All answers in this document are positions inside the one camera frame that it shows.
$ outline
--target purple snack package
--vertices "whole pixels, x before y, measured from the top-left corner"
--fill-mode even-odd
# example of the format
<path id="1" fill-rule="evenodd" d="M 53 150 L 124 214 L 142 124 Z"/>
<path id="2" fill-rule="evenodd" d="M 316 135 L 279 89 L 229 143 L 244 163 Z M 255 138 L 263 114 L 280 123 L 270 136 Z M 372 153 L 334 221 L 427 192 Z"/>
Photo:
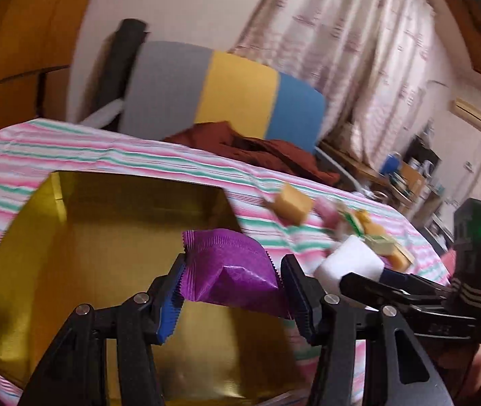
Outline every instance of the purple snack package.
<path id="1" fill-rule="evenodd" d="M 180 293 L 190 301 L 290 319 L 282 282 L 253 238 L 228 229 L 183 233 L 187 256 Z"/>

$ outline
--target air conditioner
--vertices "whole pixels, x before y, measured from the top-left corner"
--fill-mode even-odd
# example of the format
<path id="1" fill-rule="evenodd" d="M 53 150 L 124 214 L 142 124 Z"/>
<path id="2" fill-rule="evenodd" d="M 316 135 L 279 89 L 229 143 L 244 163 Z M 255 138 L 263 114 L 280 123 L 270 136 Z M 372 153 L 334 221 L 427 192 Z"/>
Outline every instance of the air conditioner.
<path id="1" fill-rule="evenodd" d="M 452 112 L 481 132 L 481 111 L 463 99 L 456 98 L 452 102 Z"/>

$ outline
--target yellow sponge block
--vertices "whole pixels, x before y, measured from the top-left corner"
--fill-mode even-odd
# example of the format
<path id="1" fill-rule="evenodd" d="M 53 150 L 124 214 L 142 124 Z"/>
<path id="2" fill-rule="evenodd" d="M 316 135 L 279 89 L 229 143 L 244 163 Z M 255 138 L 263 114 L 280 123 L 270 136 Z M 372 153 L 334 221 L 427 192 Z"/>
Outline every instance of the yellow sponge block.
<path id="1" fill-rule="evenodd" d="M 387 231 L 382 225 L 372 222 L 372 218 L 368 211 L 364 209 L 356 210 L 355 215 L 363 225 L 365 235 L 386 236 Z"/>
<path id="2" fill-rule="evenodd" d="M 310 214 L 313 203 L 314 201 L 309 196 L 286 183 L 274 199 L 271 208 L 280 218 L 300 226 Z"/>
<path id="3" fill-rule="evenodd" d="M 394 252 L 385 257 L 391 263 L 392 269 L 401 273 L 404 273 L 414 262 L 414 257 L 410 251 L 398 243 L 394 245 Z"/>

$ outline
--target brown cloth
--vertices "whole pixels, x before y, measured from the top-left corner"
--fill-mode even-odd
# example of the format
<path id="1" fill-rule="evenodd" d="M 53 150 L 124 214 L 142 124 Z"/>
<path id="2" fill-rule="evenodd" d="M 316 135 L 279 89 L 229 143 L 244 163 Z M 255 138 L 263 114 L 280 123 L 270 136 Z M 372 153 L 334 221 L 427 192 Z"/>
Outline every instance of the brown cloth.
<path id="1" fill-rule="evenodd" d="M 320 171 L 315 163 L 315 157 L 292 143 L 244 137 L 235 132 L 226 121 L 195 124 L 166 138 L 165 142 L 202 149 L 222 157 L 329 186 L 333 186 L 340 179 L 339 174 Z"/>

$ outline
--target white block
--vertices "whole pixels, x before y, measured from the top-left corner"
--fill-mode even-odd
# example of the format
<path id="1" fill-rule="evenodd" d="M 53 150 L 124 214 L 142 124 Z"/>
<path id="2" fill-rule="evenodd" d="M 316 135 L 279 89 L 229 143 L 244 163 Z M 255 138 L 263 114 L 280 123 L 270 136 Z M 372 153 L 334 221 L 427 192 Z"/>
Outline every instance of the white block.
<path id="1" fill-rule="evenodd" d="M 313 275 L 327 293 L 340 293 L 340 279 L 348 273 L 379 281 L 383 261 L 360 238 L 351 235 L 325 259 Z"/>

